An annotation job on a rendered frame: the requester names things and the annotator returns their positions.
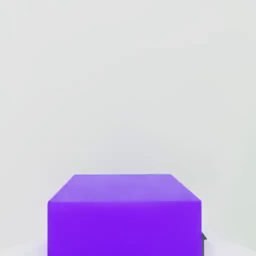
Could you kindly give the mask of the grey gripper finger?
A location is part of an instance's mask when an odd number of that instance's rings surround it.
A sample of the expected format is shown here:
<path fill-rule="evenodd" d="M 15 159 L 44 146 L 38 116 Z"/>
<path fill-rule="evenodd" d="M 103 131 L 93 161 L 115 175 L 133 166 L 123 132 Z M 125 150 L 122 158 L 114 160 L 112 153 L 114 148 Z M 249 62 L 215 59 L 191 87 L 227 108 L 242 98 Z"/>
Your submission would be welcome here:
<path fill-rule="evenodd" d="M 213 234 L 202 232 L 202 256 L 218 256 L 218 242 Z"/>

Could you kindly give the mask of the small purple cube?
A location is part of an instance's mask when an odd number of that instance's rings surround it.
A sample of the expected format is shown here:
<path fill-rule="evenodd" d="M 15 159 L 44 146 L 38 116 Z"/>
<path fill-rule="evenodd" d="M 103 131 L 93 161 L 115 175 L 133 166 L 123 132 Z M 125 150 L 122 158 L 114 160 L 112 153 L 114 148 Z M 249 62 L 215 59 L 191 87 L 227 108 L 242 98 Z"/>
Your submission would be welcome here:
<path fill-rule="evenodd" d="M 202 203 L 170 174 L 77 174 L 48 201 L 47 256 L 203 256 Z"/>

